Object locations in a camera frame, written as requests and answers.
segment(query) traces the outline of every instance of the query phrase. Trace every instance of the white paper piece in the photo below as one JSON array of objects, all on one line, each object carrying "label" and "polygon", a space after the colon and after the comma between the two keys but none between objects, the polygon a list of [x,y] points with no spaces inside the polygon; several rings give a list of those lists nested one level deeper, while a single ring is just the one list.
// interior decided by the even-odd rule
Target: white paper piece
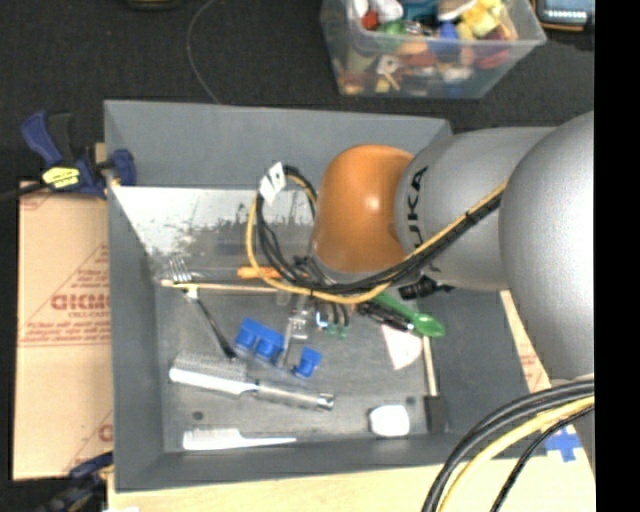
[{"label": "white paper piece", "polygon": [[382,335],[394,370],[406,368],[422,354],[422,338],[418,336],[388,325],[382,326]]},{"label": "white paper piece", "polygon": [[406,436],[411,419],[403,405],[382,405],[369,413],[371,432],[382,437]]}]

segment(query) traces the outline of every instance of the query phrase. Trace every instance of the blue clamp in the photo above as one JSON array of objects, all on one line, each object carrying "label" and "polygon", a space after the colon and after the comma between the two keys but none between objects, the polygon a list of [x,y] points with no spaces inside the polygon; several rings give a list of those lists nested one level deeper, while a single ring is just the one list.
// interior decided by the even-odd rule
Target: blue clamp
[{"label": "blue clamp", "polygon": [[110,160],[92,165],[88,152],[76,154],[69,137],[71,116],[57,114],[49,118],[37,112],[20,126],[29,148],[45,164],[42,181],[54,192],[78,192],[106,199],[106,183],[101,171],[115,168],[122,185],[135,185],[137,174],[133,156],[126,149],[116,150]]},{"label": "blue clamp", "polygon": [[98,471],[111,466],[113,464],[113,452],[106,452],[89,459],[82,464],[72,468],[68,477],[71,480],[82,480],[83,478],[92,477]]},{"label": "blue clamp", "polygon": [[240,350],[253,351],[260,359],[276,362],[284,350],[284,336],[260,322],[245,318],[240,324],[235,345]]},{"label": "blue clamp", "polygon": [[320,352],[310,347],[304,347],[302,349],[302,355],[300,356],[300,362],[293,367],[293,374],[297,377],[308,379],[320,364],[320,361],[322,361],[322,354]]}]

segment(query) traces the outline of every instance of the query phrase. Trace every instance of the black cable bundle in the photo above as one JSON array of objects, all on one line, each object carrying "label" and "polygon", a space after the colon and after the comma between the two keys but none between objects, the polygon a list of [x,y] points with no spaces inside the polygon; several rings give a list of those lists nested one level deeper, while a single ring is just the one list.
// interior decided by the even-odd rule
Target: black cable bundle
[{"label": "black cable bundle", "polygon": [[[307,193],[312,213],[315,216],[316,192],[313,185],[300,173],[300,171],[290,165],[283,165],[283,170],[287,178],[300,184]],[[378,272],[369,277],[360,279],[352,283],[333,283],[322,271],[317,267],[312,258],[298,258],[297,264],[292,264],[286,260],[277,237],[273,230],[267,225],[264,214],[264,198],[258,195],[256,202],[256,226],[258,233],[258,241],[269,263],[278,270],[280,275],[290,283],[311,289],[313,291],[350,295],[364,293],[376,286],[384,284],[395,284],[402,282],[405,278],[415,275],[417,271],[423,268],[428,262],[435,259],[444,250],[446,250],[453,242],[462,236],[467,230],[480,222],[491,212],[500,206],[502,192],[496,194],[487,202],[473,212],[466,212],[464,218],[456,223],[441,238],[432,243],[429,247],[412,254],[402,262]],[[319,278],[314,279],[312,273],[318,274]]]},{"label": "black cable bundle", "polygon": [[[479,446],[486,444],[493,436],[503,432],[508,427],[510,427],[509,429],[513,429],[514,426],[521,424],[539,413],[549,411],[581,398],[593,396],[594,393],[595,383],[593,379],[576,381],[527,395],[489,414],[483,420],[478,422],[451,452],[449,458],[440,470],[440,473],[438,473],[438,476],[429,490],[429,494],[427,495],[422,511],[436,512],[438,510],[445,487],[458,464],[460,464]],[[492,511],[495,512],[501,507],[509,489],[513,486],[515,479],[522,470],[521,466],[524,466],[540,443],[553,432],[562,428],[562,426],[576,421],[592,410],[593,407],[589,407],[570,416],[566,420],[557,422],[550,429],[545,431],[538,439],[536,439],[536,441],[534,441],[534,443],[522,455],[520,462],[516,464],[512,471],[512,475],[510,475],[507,483],[503,487],[503,490],[494,502]]]}]

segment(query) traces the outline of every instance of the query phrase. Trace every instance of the yellow cable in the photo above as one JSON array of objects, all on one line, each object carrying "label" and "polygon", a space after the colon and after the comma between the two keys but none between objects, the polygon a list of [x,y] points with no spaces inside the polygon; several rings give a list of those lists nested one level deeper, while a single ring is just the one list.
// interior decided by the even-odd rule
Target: yellow cable
[{"label": "yellow cable", "polygon": [[[287,176],[287,178],[292,179],[293,181],[298,183],[300,186],[302,186],[304,188],[307,196],[312,201],[315,202],[315,198],[313,197],[313,195],[312,195],[311,191],[309,190],[309,188],[305,185],[304,181],[299,179],[297,176],[289,175],[289,176]],[[489,203],[489,201],[495,199],[499,194],[501,194],[504,191],[506,186],[507,186],[507,181],[505,180],[501,185],[496,187],[486,197],[484,197],[483,199],[478,201],[473,207],[471,207],[469,210],[467,210],[464,214],[460,215],[456,220],[454,220],[446,228],[440,230],[438,233],[436,233],[431,238],[429,238],[429,240],[427,240],[426,242],[423,242],[419,247],[417,247],[411,253],[406,255],[404,257],[403,261],[406,261],[406,260],[416,256],[417,254],[419,254],[422,251],[424,251],[424,250],[428,249],[429,247],[431,247],[434,243],[436,243],[439,240],[441,240],[444,236],[446,236],[453,229],[457,228],[462,222],[464,222],[469,215],[476,213],[481,208],[484,208],[487,205],[487,203]],[[256,218],[256,209],[257,209],[256,201],[254,201],[253,204],[251,205],[251,208],[249,209],[249,217],[247,219],[247,231],[246,231],[246,236],[245,236],[245,245],[246,245],[247,257],[249,259],[249,263],[251,264],[251,266],[255,269],[256,273],[260,276],[260,278],[265,283],[267,283],[267,284],[269,284],[269,285],[271,285],[274,288],[277,288],[279,290],[287,291],[287,292],[290,292],[290,293],[296,293],[296,294],[299,294],[299,295],[314,296],[314,297],[318,297],[319,299],[326,300],[328,302],[335,302],[335,303],[338,303],[338,304],[359,304],[361,302],[366,302],[368,300],[373,299],[376,295],[382,293],[387,288],[389,288],[389,286],[391,286],[391,282],[389,281],[388,283],[384,283],[384,284],[381,284],[381,285],[378,285],[378,286],[372,288],[368,292],[361,293],[361,294],[358,294],[358,295],[346,296],[346,295],[336,295],[336,294],[332,294],[332,293],[314,291],[314,290],[312,290],[310,288],[304,288],[304,287],[301,287],[301,286],[288,285],[286,283],[283,283],[283,282],[280,282],[280,281],[276,281],[274,279],[270,279],[261,270],[260,264],[256,260],[255,252],[253,251],[253,243],[252,243],[252,241],[253,241],[253,224],[254,224],[255,218]]]},{"label": "yellow cable", "polygon": [[582,411],[587,407],[593,405],[594,403],[595,396],[574,400],[573,402],[570,402],[566,405],[556,407],[555,409],[539,414],[535,418],[532,418],[531,420],[523,423],[519,427],[514,428],[513,430],[504,434],[502,437],[495,440],[484,450],[478,453],[478,455],[476,455],[458,474],[456,479],[449,487],[446,495],[440,502],[440,506],[438,507],[437,512],[446,512],[447,510],[451,509],[453,498],[459,492],[459,489],[462,487],[464,482],[478,468],[478,466],[492,459],[496,455],[502,453],[509,446],[517,443],[521,439],[524,439],[528,435],[533,434],[537,430],[541,430],[545,427],[545,425],[548,425],[549,423],[556,423],[560,419]]}]

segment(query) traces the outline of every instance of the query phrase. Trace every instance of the white eraser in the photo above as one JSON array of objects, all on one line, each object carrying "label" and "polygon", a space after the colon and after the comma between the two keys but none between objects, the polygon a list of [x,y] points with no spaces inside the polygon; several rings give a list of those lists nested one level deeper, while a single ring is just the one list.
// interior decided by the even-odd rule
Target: white eraser
[{"label": "white eraser", "polygon": [[411,420],[404,405],[381,405],[369,413],[369,426],[381,437],[400,437],[411,431]]}]

